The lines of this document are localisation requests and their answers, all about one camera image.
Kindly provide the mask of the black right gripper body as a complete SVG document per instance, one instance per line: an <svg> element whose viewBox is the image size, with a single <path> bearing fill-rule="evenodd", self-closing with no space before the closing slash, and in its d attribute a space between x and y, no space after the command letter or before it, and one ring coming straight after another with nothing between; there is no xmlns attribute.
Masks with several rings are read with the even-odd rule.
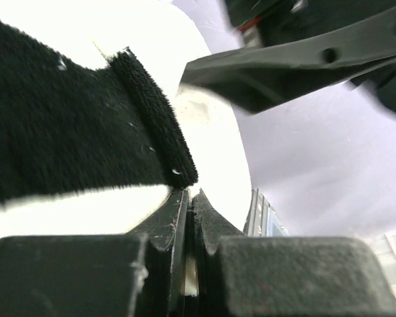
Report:
<svg viewBox="0 0 396 317"><path fill-rule="evenodd" d="M396 113L396 1L227 1L243 48L187 64L185 84L252 114L349 81Z"/></svg>

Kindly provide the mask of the black white striped pillowcase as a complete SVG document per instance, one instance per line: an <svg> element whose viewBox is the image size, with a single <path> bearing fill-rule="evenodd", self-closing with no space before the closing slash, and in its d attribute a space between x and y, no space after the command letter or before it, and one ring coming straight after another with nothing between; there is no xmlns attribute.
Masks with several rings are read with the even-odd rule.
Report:
<svg viewBox="0 0 396 317"><path fill-rule="evenodd" d="M0 21L0 203L197 179L168 99L134 55L90 70Z"/></svg>

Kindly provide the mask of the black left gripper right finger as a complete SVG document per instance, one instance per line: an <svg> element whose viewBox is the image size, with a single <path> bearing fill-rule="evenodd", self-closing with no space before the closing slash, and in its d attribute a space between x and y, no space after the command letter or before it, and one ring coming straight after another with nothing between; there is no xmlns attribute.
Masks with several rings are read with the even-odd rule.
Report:
<svg viewBox="0 0 396 317"><path fill-rule="evenodd" d="M205 194L190 225L200 316L396 316L396 299L369 246L346 237L244 235Z"/></svg>

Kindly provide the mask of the white pillow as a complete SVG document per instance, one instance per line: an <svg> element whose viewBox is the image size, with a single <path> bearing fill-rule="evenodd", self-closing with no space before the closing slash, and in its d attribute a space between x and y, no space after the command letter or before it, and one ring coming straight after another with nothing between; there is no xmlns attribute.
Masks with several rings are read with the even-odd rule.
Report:
<svg viewBox="0 0 396 317"><path fill-rule="evenodd" d="M120 52L134 55L168 99L204 191L236 228L248 212L251 180L229 102L181 82L185 66L210 51L193 21L166 1L0 1L0 21L90 70ZM0 238L125 233L175 189L137 185L39 195L0 203Z"/></svg>

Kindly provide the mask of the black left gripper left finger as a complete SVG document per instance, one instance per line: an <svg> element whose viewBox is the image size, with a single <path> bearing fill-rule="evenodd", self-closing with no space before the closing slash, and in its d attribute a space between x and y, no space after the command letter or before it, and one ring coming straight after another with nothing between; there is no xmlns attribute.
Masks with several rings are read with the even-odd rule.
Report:
<svg viewBox="0 0 396 317"><path fill-rule="evenodd" d="M188 201L126 234L0 239L0 316L182 316Z"/></svg>

